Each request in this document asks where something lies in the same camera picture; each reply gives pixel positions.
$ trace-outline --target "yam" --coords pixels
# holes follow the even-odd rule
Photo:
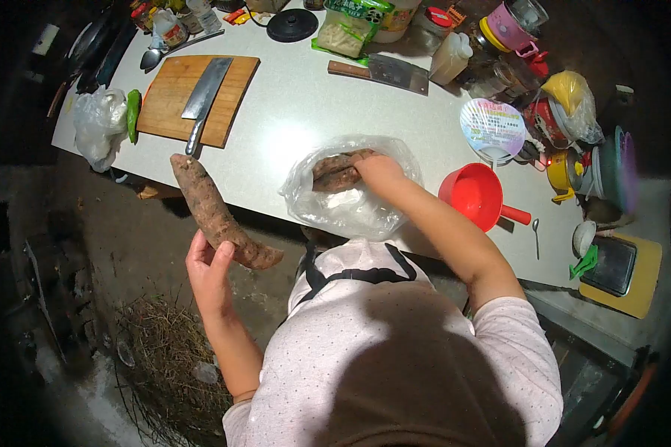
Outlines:
[[[313,181],[315,182],[326,174],[332,174],[352,167],[352,165],[348,155],[341,154],[324,158],[313,166]]]
[[[283,259],[282,250],[252,240],[236,223],[214,180],[196,158],[174,154],[170,162],[189,209],[212,247],[231,241],[235,245],[234,260],[257,270],[272,267]]]
[[[360,174],[354,167],[342,171],[326,174],[313,182],[313,191],[316,192],[341,192],[354,187],[360,182]]]
[[[365,148],[340,155],[324,158],[313,166],[313,191],[341,192],[354,187],[360,182],[360,174],[353,167],[350,158],[356,154],[376,154],[373,149]]]

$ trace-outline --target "metal spoon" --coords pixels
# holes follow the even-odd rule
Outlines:
[[[225,31],[226,30],[224,30],[224,29],[220,29],[219,31],[216,31],[215,33],[205,34],[204,36],[197,37],[196,39],[186,41],[183,44],[179,45],[178,47],[174,47],[174,48],[170,49],[166,53],[162,53],[160,50],[155,49],[155,48],[148,49],[142,55],[142,60],[139,63],[139,68],[144,70],[144,74],[146,75],[147,73],[151,72],[154,69],[154,67],[159,65],[162,58],[164,58],[166,56],[169,56],[171,53],[173,53],[175,51],[179,51],[182,48],[186,48],[189,45],[197,44],[200,41],[204,41],[206,39],[211,39],[212,37],[220,36]]]
[[[532,229],[535,231],[535,240],[537,241],[537,260],[539,260],[539,234],[537,233],[537,228],[539,228],[538,218],[532,222]]]

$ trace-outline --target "yellow mat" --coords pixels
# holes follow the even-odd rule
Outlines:
[[[661,244],[620,233],[614,233],[614,237],[627,240],[637,248],[629,292],[619,298],[583,282],[579,286],[579,292],[612,309],[620,310],[632,317],[644,318],[651,307],[658,271],[661,268]]]

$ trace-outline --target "black apron strap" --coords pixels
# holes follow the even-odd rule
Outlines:
[[[331,276],[326,278],[323,273],[315,266],[315,263],[311,262],[305,268],[305,280],[310,285],[311,290],[305,294],[305,296],[295,305],[293,308],[297,308],[299,305],[304,302],[313,299],[322,289],[331,281],[335,280],[358,280],[370,282],[371,284],[379,284],[381,282],[402,282],[402,281],[415,281],[417,278],[417,272],[413,268],[405,256],[400,253],[394,245],[385,244],[385,247],[388,249],[388,252],[393,257],[394,261],[403,269],[407,278],[398,275],[393,270],[389,268],[371,268],[369,270],[360,270],[357,268],[345,269],[340,273],[333,273]]]

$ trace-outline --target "table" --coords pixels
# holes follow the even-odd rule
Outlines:
[[[324,12],[316,12],[319,22]],[[292,44],[272,41],[264,29],[247,22],[224,23],[226,33],[176,53],[233,54],[261,59],[261,65],[237,111],[224,149],[204,147],[201,163],[214,177],[226,203],[297,222],[288,215],[278,190],[291,166],[314,146],[344,134],[382,134],[402,139],[420,164],[425,188],[437,194],[442,180],[467,163],[478,162],[459,126],[459,112],[470,98],[456,96],[430,83],[429,96],[391,86],[330,75],[328,61],[338,57],[311,49],[310,39]],[[120,62],[111,88],[128,92],[147,90],[159,68],[144,74],[139,60],[150,37],[134,37]],[[430,57],[403,57],[429,68]],[[56,122],[52,144],[79,154],[74,146],[72,104],[69,90]],[[177,186],[169,157],[183,152],[186,143],[140,134],[137,145],[122,142],[113,166],[160,183]],[[515,162],[497,168],[504,203],[539,218],[541,259],[535,252],[531,226],[514,224],[511,232],[495,226],[487,235],[497,244],[518,278],[564,288],[578,288],[569,281],[568,265],[577,262],[571,247],[574,228],[582,221],[575,200],[560,205],[546,173]],[[417,229],[404,225],[394,237],[402,250],[437,257]]]

